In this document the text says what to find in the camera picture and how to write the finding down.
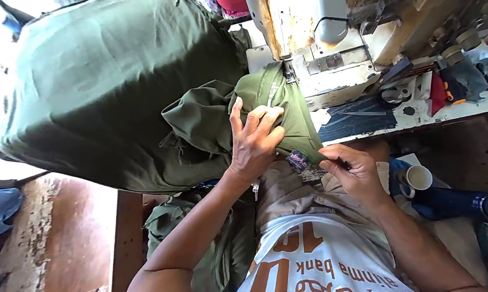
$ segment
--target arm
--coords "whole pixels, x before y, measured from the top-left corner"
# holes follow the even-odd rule
[[[329,160],[320,166],[342,183],[347,194],[369,209],[384,230],[397,263],[424,291],[487,291],[428,232],[407,216],[383,190],[376,164],[368,153],[336,144],[320,152]],[[347,161],[352,169],[334,160]]]
[[[241,108],[242,99],[237,98],[230,116],[233,131],[230,167],[152,253],[130,283],[128,292],[190,291],[193,269],[220,231],[229,209],[273,162],[274,149],[283,139],[284,129],[276,127],[271,131],[271,128],[283,109],[257,107],[242,127]]]

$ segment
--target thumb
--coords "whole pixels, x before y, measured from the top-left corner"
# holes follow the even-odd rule
[[[338,163],[332,160],[323,160],[322,162],[320,162],[320,167],[322,169],[325,169],[331,175],[337,177],[339,180],[341,180],[341,178],[344,178],[344,176],[346,175],[345,172],[347,172],[346,170],[342,169]]]

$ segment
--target woven label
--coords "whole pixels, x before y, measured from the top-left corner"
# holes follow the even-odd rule
[[[286,160],[300,171],[304,171],[309,165],[309,158],[296,149],[292,150]]]

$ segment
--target hand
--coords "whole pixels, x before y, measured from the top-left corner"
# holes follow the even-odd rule
[[[319,152],[328,158],[320,162],[320,167],[335,176],[347,194],[366,207],[374,207],[389,198],[379,179],[376,163],[368,153],[341,144],[327,146]],[[338,158],[348,162],[351,169],[343,169],[336,162]]]
[[[242,127],[240,120],[241,109],[242,99],[237,97],[229,116],[233,131],[233,160],[227,173],[252,183],[274,161],[274,149],[286,133],[281,126],[271,131],[274,122],[283,114],[283,108],[260,105],[247,115],[245,127]]]

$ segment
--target olive green garment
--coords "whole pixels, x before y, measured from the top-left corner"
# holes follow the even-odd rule
[[[170,197],[153,209],[145,223],[148,229],[147,257],[208,191],[188,190],[179,197]],[[245,280],[256,252],[254,222],[254,193],[248,190],[233,205],[220,232],[195,266],[191,280],[193,292],[237,291]]]
[[[293,149],[297,149],[316,165],[326,159],[318,152],[323,145],[312,123],[305,98],[298,83],[287,84],[281,62],[268,64],[257,73],[242,77],[234,93],[228,113],[231,113],[237,96],[241,97],[243,123],[247,113],[259,105],[284,108],[283,115],[275,124],[286,130],[285,137],[277,147],[279,153],[287,156]]]
[[[248,40],[219,20],[195,0],[95,0],[30,22],[10,70],[0,156],[147,193],[220,177],[230,149],[192,147],[161,116],[192,88],[246,74]]]
[[[182,156],[202,150],[210,153],[231,151],[229,113],[237,96],[243,100],[241,113],[245,124],[247,114],[259,105],[283,107],[284,114],[276,121],[286,135],[277,151],[289,155],[293,149],[303,152],[316,165],[326,159],[318,149],[320,137],[314,129],[305,98],[297,83],[286,83],[282,63],[268,64],[257,73],[242,77],[234,88],[230,84],[212,81],[189,90],[177,102],[165,108],[162,115],[182,144]]]

